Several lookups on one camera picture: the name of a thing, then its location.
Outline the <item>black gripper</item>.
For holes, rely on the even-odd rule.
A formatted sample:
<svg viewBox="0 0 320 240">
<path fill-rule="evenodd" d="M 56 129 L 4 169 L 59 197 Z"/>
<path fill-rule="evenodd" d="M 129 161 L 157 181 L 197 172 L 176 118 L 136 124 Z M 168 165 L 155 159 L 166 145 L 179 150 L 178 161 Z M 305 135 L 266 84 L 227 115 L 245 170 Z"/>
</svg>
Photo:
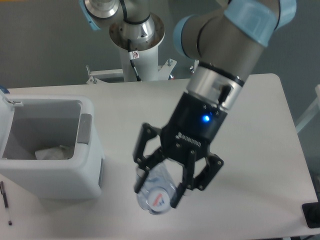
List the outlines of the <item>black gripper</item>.
<svg viewBox="0 0 320 240">
<path fill-rule="evenodd" d="M 182 182 L 170 201 L 172 208 L 178 206 L 186 190 L 204 191 L 224 165 L 224 161 L 209 149 L 227 115 L 218 107 L 184 92 L 162 130 L 143 123 L 133 150 L 133 161 L 142 171 L 134 185 L 134 192 L 140 192 L 150 171 L 165 160 L 183 166 Z M 161 146 L 148 157 L 144 156 L 147 142 L 159 135 Z M 202 158 L 205 158 L 205 166 L 194 177 L 196 161 Z"/>
</svg>

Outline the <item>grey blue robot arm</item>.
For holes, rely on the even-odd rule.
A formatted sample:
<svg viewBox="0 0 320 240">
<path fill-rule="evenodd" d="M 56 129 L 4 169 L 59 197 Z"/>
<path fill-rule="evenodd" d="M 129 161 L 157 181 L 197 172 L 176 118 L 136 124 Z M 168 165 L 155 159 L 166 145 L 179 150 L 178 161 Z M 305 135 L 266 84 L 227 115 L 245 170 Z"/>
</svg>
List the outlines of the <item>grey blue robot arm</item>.
<svg viewBox="0 0 320 240">
<path fill-rule="evenodd" d="M 273 33 L 296 14 L 294 0 L 230 0 L 219 10 L 177 23 L 174 44 L 199 61 L 168 123 L 141 127 L 133 152 L 139 194 L 158 164 L 166 159 L 183 167 L 173 198 L 177 207 L 186 190 L 204 190 L 223 161 L 210 144 L 235 103 Z"/>
</svg>

